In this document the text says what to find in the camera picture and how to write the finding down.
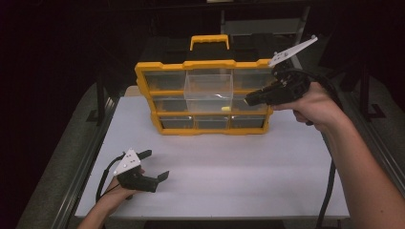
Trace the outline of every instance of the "white bracket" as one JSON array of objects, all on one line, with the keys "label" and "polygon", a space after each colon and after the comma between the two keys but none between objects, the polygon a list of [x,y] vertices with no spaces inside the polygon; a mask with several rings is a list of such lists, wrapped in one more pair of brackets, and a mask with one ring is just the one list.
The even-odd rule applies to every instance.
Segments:
[{"label": "white bracket", "polygon": [[120,175],[139,165],[140,159],[137,153],[132,148],[130,148],[124,155],[124,158],[121,160],[117,168],[114,170],[114,176]]},{"label": "white bracket", "polygon": [[299,45],[296,45],[294,47],[291,47],[287,50],[284,50],[282,52],[275,52],[273,58],[271,58],[271,60],[268,63],[268,66],[274,67],[276,64],[283,62],[289,58],[291,58],[292,56],[294,56],[296,53],[300,52],[301,50],[303,50],[304,48],[308,47],[309,45],[311,45],[313,42],[317,41],[318,37],[316,37],[315,35],[312,36],[312,38],[308,41],[305,41]]}]

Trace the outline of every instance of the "tool organizer case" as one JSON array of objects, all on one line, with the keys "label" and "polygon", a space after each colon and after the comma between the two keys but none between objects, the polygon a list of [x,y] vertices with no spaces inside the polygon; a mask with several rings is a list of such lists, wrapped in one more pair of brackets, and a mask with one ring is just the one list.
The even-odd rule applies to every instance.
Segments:
[{"label": "tool organizer case", "polygon": [[137,84],[162,135],[264,134],[272,110],[245,95],[275,80],[270,33],[152,37],[135,67]]}]

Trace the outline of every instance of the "clear plastic bin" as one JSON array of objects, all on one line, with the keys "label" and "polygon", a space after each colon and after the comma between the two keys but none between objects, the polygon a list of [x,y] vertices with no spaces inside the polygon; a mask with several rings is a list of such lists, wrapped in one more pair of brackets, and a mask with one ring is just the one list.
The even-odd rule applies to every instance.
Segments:
[{"label": "clear plastic bin", "polygon": [[160,122],[163,129],[193,129],[194,127],[192,116],[161,116]]},{"label": "clear plastic bin", "polygon": [[230,128],[262,128],[265,120],[265,115],[233,115]]},{"label": "clear plastic bin", "polygon": [[197,69],[187,71],[184,98],[189,112],[230,112],[232,97],[232,70]]},{"label": "clear plastic bin", "polygon": [[153,101],[158,112],[186,112],[187,103],[183,95],[157,95]]},{"label": "clear plastic bin", "polygon": [[232,111],[236,112],[265,112],[268,109],[266,104],[249,106],[245,103],[245,94],[233,94]]},{"label": "clear plastic bin", "polygon": [[233,71],[233,84],[236,90],[261,89],[275,80],[271,69],[235,69]]},{"label": "clear plastic bin", "polygon": [[195,116],[194,119],[198,129],[226,129],[228,123],[228,117],[225,115]]},{"label": "clear plastic bin", "polygon": [[143,74],[151,91],[184,88],[185,71],[145,71]]}]

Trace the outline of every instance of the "table top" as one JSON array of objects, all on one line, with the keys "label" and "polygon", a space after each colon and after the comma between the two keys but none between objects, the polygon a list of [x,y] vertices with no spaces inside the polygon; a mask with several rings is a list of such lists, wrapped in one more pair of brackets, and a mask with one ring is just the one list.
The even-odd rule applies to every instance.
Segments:
[{"label": "table top", "polygon": [[[142,96],[122,97],[76,209],[84,217],[108,164],[122,152],[152,150],[145,176],[170,171],[156,193],[125,201],[112,215],[127,219],[291,219],[317,217],[330,155],[321,134],[275,112],[265,135],[160,135]],[[118,162],[113,165],[105,187]],[[327,217],[349,216],[336,174]]]}]

